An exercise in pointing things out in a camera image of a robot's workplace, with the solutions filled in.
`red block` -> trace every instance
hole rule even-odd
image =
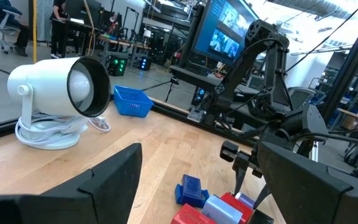
[[[225,193],[221,197],[221,200],[242,213],[241,221],[239,222],[239,224],[247,223],[248,220],[251,218],[252,213],[254,212],[247,205],[244,205],[243,203],[235,199],[229,192]]]
[[[173,217],[171,224],[216,224],[216,222],[192,206],[185,204]]]

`blue block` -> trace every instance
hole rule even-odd
[[[192,207],[203,208],[209,193],[201,189],[199,178],[183,175],[182,185],[178,184],[175,189],[175,198],[178,204],[187,203]]]

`yellow pole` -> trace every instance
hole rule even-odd
[[[37,0],[32,0],[32,61],[37,63]]]

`blue plastic basket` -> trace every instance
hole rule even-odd
[[[114,103],[121,115],[144,118],[154,103],[141,90],[124,86],[114,86]]]

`white spotlight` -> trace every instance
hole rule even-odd
[[[39,149],[74,146],[89,118],[101,131],[109,131],[104,119],[96,117],[108,106],[110,81],[106,69],[93,57],[22,65],[10,74],[7,89],[13,100],[22,102],[16,136],[24,144]]]

